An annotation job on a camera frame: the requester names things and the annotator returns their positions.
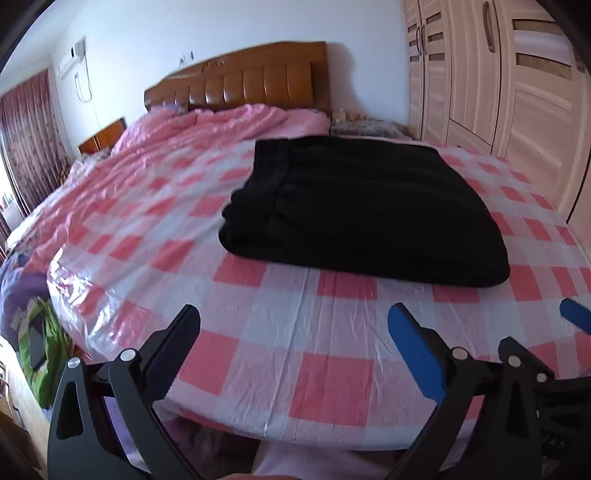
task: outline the ceiling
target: ceiling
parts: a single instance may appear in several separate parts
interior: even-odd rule
[[[10,76],[29,62],[46,58],[89,0],[55,0],[27,31],[1,76]]]

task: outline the black phone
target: black phone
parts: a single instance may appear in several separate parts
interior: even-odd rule
[[[45,363],[45,316],[39,312],[29,323],[29,356],[31,358],[31,368],[33,371]]]

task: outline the metal screw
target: metal screw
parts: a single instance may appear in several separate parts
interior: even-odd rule
[[[468,352],[461,347],[456,347],[452,350],[452,357],[456,360],[466,360],[468,358]]]
[[[131,348],[123,350],[120,357],[124,362],[131,362],[135,358],[135,350],[132,350]]]
[[[78,365],[80,365],[80,359],[77,356],[68,360],[68,368],[76,368]]]
[[[519,357],[518,356],[511,355],[509,357],[509,365],[512,366],[512,367],[514,367],[514,368],[520,367],[521,366],[521,360],[519,360]]]

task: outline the black folded pants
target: black folded pants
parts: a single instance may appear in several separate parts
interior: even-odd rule
[[[219,239],[241,257],[434,284],[509,277],[501,232],[432,148],[377,140],[260,140]]]

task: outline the purple cloth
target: purple cloth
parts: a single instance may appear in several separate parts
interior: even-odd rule
[[[18,334],[11,327],[19,310],[26,310],[34,297],[49,299],[47,279],[41,273],[25,273],[25,254],[13,254],[0,268],[0,335],[18,352]]]

